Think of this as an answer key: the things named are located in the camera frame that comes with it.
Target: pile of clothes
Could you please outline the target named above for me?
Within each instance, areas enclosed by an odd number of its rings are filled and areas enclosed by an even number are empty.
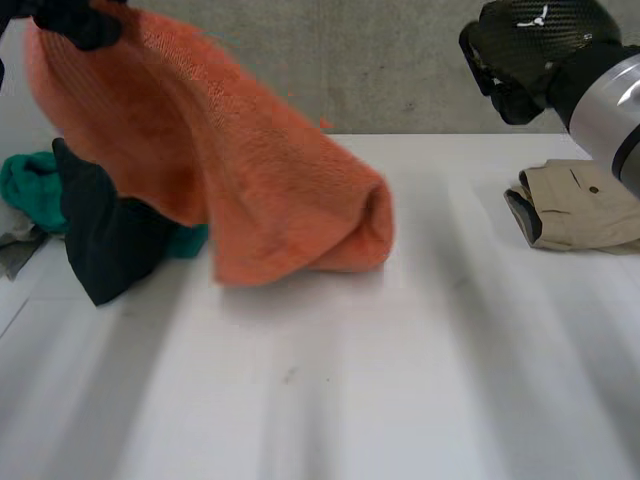
[[[48,234],[64,237],[69,263],[95,305],[148,276],[167,257],[192,258],[208,227],[188,228],[146,203],[120,198],[99,165],[62,138],[52,152],[16,155],[0,172],[0,193],[15,210],[0,234],[0,274],[14,279]]]

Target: white table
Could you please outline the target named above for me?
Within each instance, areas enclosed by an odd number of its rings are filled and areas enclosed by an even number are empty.
[[[393,189],[383,271],[228,291],[205,254],[96,310],[52,243],[4,285],[0,479],[640,476],[640,258],[533,251],[502,198],[584,154],[336,138]]]

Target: stain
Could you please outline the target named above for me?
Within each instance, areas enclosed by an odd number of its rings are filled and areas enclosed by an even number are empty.
[[[298,373],[298,367],[291,367],[289,370],[287,370],[287,373],[282,379],[282,383],[284,385],[289,385],[295,379],[296,373]]]

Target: teal cloth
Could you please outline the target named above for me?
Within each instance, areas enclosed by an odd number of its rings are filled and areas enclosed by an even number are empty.
[[[197,225],[193,228],[180,226],[167,245],[167,257],[193,258],[200,253],[208,237],[208,225]]]
[[[0,194],[5,202],[23,211],[45,232],[67,230],[67,220],[60,211],[62,182],[53,153],[7,158],[0,171]]]
[[[48,233],[66,233],[67,220],[60,210],[62,182],[51,152],[14,155],[0,171],[0,194],[14,208]],[[167,245],[169,258],[194,258],[209,236],[207,225],[179,226]]]

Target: folded khaki pants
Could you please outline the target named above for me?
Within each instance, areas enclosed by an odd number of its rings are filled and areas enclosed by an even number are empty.
[[[505,199],[532,247],[640,253],[640,201],[593,162],[549,160],[519,179]]]

